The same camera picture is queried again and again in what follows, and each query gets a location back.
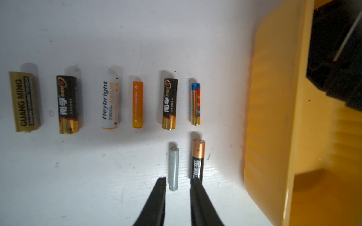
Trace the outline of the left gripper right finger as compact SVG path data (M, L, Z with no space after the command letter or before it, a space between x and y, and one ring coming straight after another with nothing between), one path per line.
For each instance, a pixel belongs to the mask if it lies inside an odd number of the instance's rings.
M199 178L190 180L192 226L223 226Z

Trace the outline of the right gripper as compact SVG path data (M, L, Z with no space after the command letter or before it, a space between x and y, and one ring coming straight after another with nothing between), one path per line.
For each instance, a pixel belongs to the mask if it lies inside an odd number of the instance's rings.
M314 10L306 77L327 96L362 110L361 1L331 1Z

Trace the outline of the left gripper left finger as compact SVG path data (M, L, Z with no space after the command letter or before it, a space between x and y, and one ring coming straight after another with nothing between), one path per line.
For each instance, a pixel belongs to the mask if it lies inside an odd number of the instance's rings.
M166 206L166 178L158 178L134 226L163 226Z

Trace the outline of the pale grey battery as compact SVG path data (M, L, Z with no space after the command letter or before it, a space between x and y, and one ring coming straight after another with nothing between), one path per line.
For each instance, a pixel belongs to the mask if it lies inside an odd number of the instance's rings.
M178 175L179 175L179 149L173 147L169 150L169 166L168 166L168 183L171 191L178 189Z

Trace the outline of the black Duracell battery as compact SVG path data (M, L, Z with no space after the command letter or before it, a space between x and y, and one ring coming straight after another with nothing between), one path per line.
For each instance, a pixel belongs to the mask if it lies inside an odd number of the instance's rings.
M202 139L194 139L192 141L192 162L191 162L191 178L199 178L203 182L205 144Z

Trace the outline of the yellow plastic storage box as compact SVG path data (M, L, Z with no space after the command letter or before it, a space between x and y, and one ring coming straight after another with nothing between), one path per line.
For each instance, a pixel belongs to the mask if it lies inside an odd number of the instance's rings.
M313 12L325 4L283 1L254 41L244 183L274 226L362 223L362 114L306 77Z

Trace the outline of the red gold blue battery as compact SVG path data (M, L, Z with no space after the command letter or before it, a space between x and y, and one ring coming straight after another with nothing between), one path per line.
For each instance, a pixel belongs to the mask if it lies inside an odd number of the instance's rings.
M200 84L199 83L192 83L191 84L191 124L198 126L201 124L200 122L200 101L201 101L201 94L200 94Z

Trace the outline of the orange battery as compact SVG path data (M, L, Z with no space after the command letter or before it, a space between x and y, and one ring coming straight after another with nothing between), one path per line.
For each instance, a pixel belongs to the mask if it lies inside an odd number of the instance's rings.
M143 82L133 82L133 127L143 126Z

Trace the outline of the white alkaline AA battery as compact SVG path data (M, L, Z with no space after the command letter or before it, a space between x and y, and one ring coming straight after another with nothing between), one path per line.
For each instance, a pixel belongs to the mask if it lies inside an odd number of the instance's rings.
M102 84L102 120L105 130L118 127L119 78L114 74L103 76Z

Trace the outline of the black gold slim battery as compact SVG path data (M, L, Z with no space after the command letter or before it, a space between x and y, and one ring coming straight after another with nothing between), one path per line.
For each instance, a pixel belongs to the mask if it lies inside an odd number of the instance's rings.
M57 100L59 133L70 135L79 131L77 78L69 75L57 75Z

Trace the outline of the gold Guangming battery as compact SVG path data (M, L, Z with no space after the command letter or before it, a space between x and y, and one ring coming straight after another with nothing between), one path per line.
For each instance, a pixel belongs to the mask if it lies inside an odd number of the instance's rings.
M32 132L40 127L35 77L31 73L9 72L16 132Z

